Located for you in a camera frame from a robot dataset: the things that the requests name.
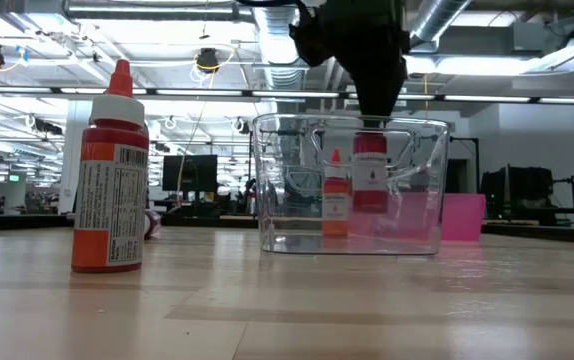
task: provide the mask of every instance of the black monitor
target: black monitor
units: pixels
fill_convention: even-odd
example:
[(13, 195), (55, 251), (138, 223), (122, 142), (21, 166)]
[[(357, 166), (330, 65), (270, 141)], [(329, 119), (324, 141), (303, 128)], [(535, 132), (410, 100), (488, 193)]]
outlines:
[[(182, 156), (165, 156), (163, 160), (163, 191), (176, 191)], [(216, 192), (218, 182), (217, 155), (185, 156), (181, 191)]]

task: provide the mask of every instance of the pink box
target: pink box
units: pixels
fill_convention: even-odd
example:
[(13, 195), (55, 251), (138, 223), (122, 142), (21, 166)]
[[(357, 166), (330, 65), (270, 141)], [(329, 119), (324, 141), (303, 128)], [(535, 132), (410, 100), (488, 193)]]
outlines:
[(445, 194), (442, 241), (480, 241), (485, 195)]

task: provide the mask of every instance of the wooden table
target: wooden table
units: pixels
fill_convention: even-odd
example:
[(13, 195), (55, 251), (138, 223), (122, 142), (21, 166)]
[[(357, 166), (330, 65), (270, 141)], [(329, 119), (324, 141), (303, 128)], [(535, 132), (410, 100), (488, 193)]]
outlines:
[(574, 359), (574, 244), (434, 258), (261, 253), (164, 229), (141, 271), (69, 270), (71, 230), (0, 232), (1, 359)]

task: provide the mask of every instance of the clear plastic container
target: clear plastic container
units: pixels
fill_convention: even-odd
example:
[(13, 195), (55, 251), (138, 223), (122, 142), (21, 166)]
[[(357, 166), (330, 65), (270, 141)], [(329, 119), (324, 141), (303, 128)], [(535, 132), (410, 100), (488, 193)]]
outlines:
[[(253, 134), (263, 250), (438, 252), (449, 143), (446, 123), (272, 114), (254, 120)], [(323, 209), (325, 170), (332, 167), (335, 150), (341, 160), (334, 174), (340, 172), (349, 184), (346, 236), (327, 236), (322, 230), (329, 218), (323, 217), (329, 211)]]

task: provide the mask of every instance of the red bottle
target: red bottle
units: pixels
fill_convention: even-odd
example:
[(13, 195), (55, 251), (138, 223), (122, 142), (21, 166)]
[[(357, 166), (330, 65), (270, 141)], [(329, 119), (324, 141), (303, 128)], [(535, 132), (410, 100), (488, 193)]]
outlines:
[(94, 99), (83, 132), (71, 268), (140, 268), (145, 232), (145, 108), (132, 98), (129, 62), (118, 60), (107, 93)]
[(347, 236), (348, 233), (349, 182), (339, 164), (340, 153), (334, 149), (323, 184), (323, 236)]
[(358, 133), (352, 166), (353, 211), (387, 212), (387, 138), (381, 133)]

